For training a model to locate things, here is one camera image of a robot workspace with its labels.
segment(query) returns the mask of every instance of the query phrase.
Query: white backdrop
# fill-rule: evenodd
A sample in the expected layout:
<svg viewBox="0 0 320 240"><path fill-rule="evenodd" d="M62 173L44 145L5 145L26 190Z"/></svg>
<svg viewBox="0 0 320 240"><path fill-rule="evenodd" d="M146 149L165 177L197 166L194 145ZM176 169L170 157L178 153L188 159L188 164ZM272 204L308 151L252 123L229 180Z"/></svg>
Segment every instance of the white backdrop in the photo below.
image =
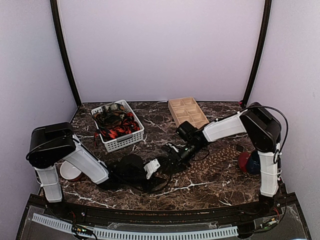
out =
<svg viewBox="0 0 320 240"><path fill-rule="evenodd" d="M83 102L239 101L264 0L59 0Z"/></svg>

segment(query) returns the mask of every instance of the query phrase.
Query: beige organizer box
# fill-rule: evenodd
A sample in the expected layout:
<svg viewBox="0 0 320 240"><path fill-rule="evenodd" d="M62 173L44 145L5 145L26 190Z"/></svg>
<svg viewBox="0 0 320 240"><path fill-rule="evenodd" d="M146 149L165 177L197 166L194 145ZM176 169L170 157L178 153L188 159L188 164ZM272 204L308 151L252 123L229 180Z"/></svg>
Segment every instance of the beige organizer box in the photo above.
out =
<svg viewBox="0 0 320 240"><path fill-rule="evenodd" d="M171 99L168 101L168 107L177 127L184 121L188 121L197 129L209 123L193 97Z"/></svg>

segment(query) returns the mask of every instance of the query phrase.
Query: robotic arm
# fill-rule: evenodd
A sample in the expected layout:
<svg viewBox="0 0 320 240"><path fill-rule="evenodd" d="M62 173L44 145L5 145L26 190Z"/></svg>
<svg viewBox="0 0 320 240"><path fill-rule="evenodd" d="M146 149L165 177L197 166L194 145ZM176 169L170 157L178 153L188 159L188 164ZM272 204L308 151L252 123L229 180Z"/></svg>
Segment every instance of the robotic arm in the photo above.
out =
<svg viewBox="0 0 320 240"><path fill-rule="evenodd" d="M259 103L253 103L248 109L209 123L203 129L197 129L185 121L176 132L187 144L182 149L169 144L168 157L165 162L160 163L161 167L169 174L183 171L196 153L211 142L248 133L260 158L261 194L273 197L278 190L281 124L265 108L259 106ZM110 181L107 166L81 144L68 122L36 128L32 132L30 152L26 158L34 167L50 203L61 202L63 198L55 167L55 163L61 159L70 162L97 185ZM158 168L156 159L146 164L146 179Z"/></svg>

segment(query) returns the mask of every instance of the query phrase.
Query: red object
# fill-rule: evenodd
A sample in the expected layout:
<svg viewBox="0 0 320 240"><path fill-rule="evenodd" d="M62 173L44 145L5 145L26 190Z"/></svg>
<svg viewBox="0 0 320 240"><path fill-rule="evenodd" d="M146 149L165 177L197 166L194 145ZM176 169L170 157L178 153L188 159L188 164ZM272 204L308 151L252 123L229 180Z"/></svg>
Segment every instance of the red object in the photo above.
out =
<svg viewBox="0 0 320 240"><path fill-rule="evenodd" d="M244 172L244 173L247 172L246 165L247 165L249 158L250 158L250 153L248 153L247 151L241 153L238 157L238 165L239 165L240 169L242 170L242 172Z"/></svg>

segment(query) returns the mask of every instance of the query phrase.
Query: white bowl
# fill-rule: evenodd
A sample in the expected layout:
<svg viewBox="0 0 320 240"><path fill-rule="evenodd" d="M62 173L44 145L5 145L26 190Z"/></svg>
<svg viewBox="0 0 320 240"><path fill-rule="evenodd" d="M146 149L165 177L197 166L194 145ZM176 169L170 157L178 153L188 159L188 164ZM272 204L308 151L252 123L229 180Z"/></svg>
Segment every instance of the white bowl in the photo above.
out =
<svg viewBox="0 0 320 240"><path fill-rule="evenodd" d="M61 176L69 181L76 181L78 177L82 174L82 172L73 166L70 162L65 161L62 163L60 167Z"/></svg>

